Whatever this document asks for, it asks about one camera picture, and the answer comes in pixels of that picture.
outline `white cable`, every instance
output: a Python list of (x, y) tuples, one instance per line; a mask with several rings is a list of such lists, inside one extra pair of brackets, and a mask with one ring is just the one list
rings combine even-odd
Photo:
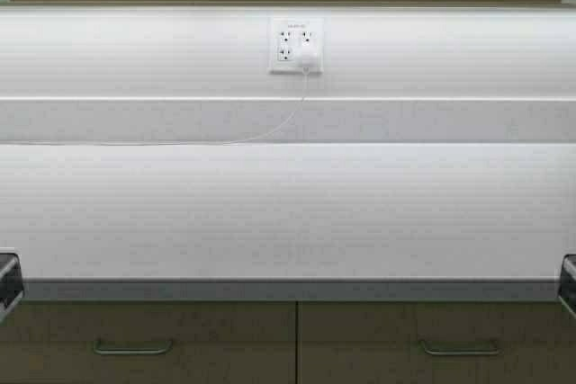
[(304, 76), (304, 83), (302, 89), (301, 99), (297, 102), (297, 106), (292, 110), (292, 112), (278, 125), (269, 129), (268, 131), (258, 134), (252, 137), (239, 138), (231, 141), (196, 141), (196, 140), (183, 140), (183, 141), (135, 141), (135, 142), (122, 142), (122, 141), (20, 141), (20, 140), (10, 140), (2, 141), (1, 145), (10, 146), (107, 146), (107, 147), (127, 147), (127, 146), (238, 146), (242, 144), (256, 144), (255, 141), (260, 141), (264, 138), (270, 137), (277, 131), (281, 130), (284, 126), (290, 123), (296, 114), (298, 114), (306, 102), (308, 97), (308, 76), (310, 74), (310, 69), (307, 66), (302, 66), (302, 74)]

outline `black object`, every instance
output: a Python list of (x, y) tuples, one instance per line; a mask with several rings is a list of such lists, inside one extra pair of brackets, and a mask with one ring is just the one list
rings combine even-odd
[(0, 254), (0, 322), (18, 305), (24, 296), (20, 261), (15, 254)]
[(576, 255), (568, 255), (564, 258), (558, 298), (576, 317)]

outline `outlet cover plate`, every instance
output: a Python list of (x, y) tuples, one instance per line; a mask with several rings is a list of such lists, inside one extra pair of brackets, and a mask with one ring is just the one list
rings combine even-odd
[(310, 73), (321, 74), (324, 69), (324, 21), (273, 18), (270, 21), (270, 73), (301, 74), (298, 53), (307, 39), (319, 54), (317, 66)]

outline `wooden cabinet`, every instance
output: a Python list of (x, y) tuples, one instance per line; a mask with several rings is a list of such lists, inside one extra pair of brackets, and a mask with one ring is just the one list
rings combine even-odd
[(0, 332), (0, 383), (293, 384), (294, 328), (282, 303), (25, 304)]
[(557, 304), (304, 304), (302, 384), (567, 380), (576, 321)]
[(23, 304), (0, 384), (536, 384), (574, 353), (558, 304)]

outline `metal handle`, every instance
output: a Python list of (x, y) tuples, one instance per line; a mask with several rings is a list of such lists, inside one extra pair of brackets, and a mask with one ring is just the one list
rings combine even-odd
[(424, 353), (431, 355), (432, 357), (494, 357), (500, 355), (500, 347), (498, 341), (489, 341), (489, 348), (478, 349), (478, 348), (463, 348), (461, 350), (455, 350), (454, 348), (434, 348), (425, 341), (420, 341), (420, 346)]
[(164, 355), (172, 350), (174, 346), (173, 340), (166, 341), (164, 346), (154, 349), (131, 349), (131, 348), (121, 348), (121, 349), (107, 349), (103, 348), (103, 341), (101, 339), (97, 339), (94, 341), (94, 345), (92, 347), (95, 354), (98, 355), (108, 355), (108, 356), (128, 356), (128, 355)]

